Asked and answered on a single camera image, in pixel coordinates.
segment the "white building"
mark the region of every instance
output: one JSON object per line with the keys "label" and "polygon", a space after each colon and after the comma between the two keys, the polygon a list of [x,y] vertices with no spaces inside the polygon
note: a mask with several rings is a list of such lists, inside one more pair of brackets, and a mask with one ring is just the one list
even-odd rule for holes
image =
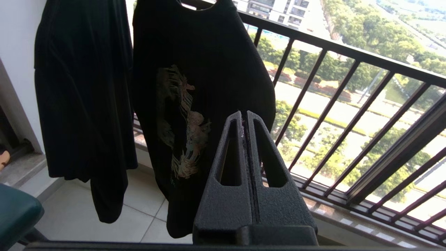
{"label": "white building", "polygon": [[311,0],[233,0],[237,9],[299,28],[309,15]]}

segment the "black clothing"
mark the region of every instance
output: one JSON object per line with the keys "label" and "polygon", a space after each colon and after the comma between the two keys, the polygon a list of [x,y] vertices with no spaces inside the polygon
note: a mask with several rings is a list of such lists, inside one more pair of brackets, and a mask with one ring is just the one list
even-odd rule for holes
{"label": "black clothing", "polygon": [[125,0],[47,0],[35,87],[51,177],[91,179],[102,222],[120,215],[136,168],[128,97],[132,44]]}
{"label": "black clothing", "polygon": [[192,232],[227,116],[250,110],[271,130],[274,86],[231,0],[201,11],[140,0],[133,28],[133,104],[179,238]]}

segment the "hanging clothes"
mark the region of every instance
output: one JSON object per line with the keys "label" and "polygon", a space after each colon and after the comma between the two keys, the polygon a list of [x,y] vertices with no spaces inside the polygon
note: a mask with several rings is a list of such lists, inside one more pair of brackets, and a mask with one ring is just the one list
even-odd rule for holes
{"label": "hanging clothes", "polygon": [[114,222],[137,167],[125,0],[47,0],[34,68],[50,176],[91,180],[100,221]]}
{"label": "hanging clothes", "polygon": [[192,232],[227,116],[251,110],[270,130],[274,86],[231,0],[201,11],[138,1],[133,28],[133,104],[179,238]]}

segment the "printed design on shirt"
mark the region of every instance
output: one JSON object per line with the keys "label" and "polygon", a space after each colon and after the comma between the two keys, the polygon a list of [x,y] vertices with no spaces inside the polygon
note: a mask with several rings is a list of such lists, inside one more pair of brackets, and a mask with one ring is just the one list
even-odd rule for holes
{"label": "printed design on shirt", "polygon": [[183,147],[180,159],[172,154],[171,168],[175,178],[188,179],[198,172],[198,160],[206,148],[208,134],[211,131],[209,119],[205,122],[202,114],[192,111],[193,97],[189,91],[195,90],[187,83],[176,65],[158,69],[157,75],[157,135],[160,140],[174,148],[175,134],[172,126],[165,119],[166,100],[178,100],[182,117],[186,122],[186,145]]}

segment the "white tile floor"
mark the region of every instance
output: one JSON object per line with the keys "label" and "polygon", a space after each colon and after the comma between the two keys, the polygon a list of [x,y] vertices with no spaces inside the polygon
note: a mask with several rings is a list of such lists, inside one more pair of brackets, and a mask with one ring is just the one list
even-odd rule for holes
{"label": "white tile floor", "polygon": [[167,233],[167,205],[154,177],[129,170],[122,213],[113,224],[99,221],[89,184],[67,181],[43,203],[36,228],[50,240],[191,244],[191,234],[173,239]]}

